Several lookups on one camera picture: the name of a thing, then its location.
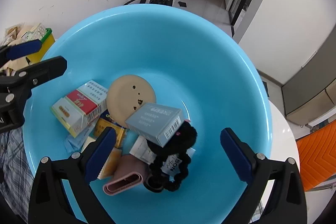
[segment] tile floor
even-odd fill
[[[185,2],[187,7],[180,7],[179,1]],[[209,20],[232,37],[229,14],[225,10],[223,0],[176,0],[173,7]]]

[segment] black hair scrunchie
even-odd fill
[[[185,121],[164,147],[147,140],[148,147],[157,155],[149,166],[152,171],[151,181],[156,185],[162,185],[168,191],[176,191],[189,174],[188,165],[191,163],[191,158],[186,151],[195,144],[196,138],[196,129]],[[169,176],[162,175],[161,167],[168,156],[175,154],[178,154],[178,158],[182,161],[179,165],[180,173],[174,176],[174,181],[170,181]]]

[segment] orange chair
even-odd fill
[[[305,191],[336,173],[336,120],[296,142]]]

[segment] metal screw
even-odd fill
[[[10,93],[6,96],[6,102],[10,103],[14,99],[14,94]]]
[[[23,76],[25,76],[27,73],[25,72],[25,71],[21,71],[20,73],[19,73],[19,77],[23,77]]]
[[[79,152],[72,153],[71,158],[77,159],[81,154]]]
[[[295,164],[295,160],[293,158],[288,158],[287,160],[290,164]]]
[[[264,160],[266,157],[263,153],[257,153],[257,158],[260,160]]]
[[[48,160],[49,160],[48,157],[43,157],[41,159],[41,163],[45,164]]]

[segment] gray box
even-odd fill
[[[164,147],[184,122],[182,109],[145,103],[125,123],[130,130]]]

